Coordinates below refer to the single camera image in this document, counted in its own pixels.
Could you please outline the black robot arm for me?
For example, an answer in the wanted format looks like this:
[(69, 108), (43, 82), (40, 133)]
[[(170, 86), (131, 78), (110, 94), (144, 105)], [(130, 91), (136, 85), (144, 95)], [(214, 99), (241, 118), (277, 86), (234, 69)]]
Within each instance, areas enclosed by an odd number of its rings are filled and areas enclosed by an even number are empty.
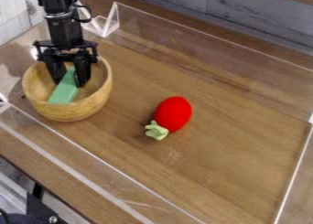
[(91, 66), (98, 62), (98, 44), (83, 37), (81, 24), (91, 18), (81, 19), (79, 9), (85, 8), (79, 0), (37, 0), (45, 12), (49, 29), (49, 40), (35, 41), (37, 60), (45, 63), (51, 78), (60, 83), (65, 74), (65, 62), (75, 65), (75, 83), (80, 88), (91, 78)]

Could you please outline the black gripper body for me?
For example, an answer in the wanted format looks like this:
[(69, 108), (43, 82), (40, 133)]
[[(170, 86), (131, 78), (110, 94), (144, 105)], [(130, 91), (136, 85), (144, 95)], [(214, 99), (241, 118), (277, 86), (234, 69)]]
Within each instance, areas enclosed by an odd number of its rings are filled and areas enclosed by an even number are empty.
[(36, 47), (36, 60), (44, 60), (44, 53), (41, 52), (41, 48), (56, 48), (57, 50), (72, 50), (72, 49), (91, 49), (92, 52), (87, 54), (88, 61), (91, 63), (98, 63), (98, 43), (89, 40), (80, 40), (73, 45), (53, 45), (49, 40), (35, 41), (33, 46)]

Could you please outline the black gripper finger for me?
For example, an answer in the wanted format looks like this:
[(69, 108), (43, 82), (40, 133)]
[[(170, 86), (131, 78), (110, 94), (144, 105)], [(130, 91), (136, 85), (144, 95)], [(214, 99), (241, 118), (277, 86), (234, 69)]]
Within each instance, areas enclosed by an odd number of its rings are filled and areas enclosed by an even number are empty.
[(80, 50), (73, 57), (75, 80), (77, 87), (83, 87), (91, 78), (91, 55), (88, 50)]
[(44, 54), (43, 60), (45, 62), (51, 78), (56, 84), (60, 83), (64, 74), (67, 73), (67, 69), (64, 66), (64, 57), (57, 54)]

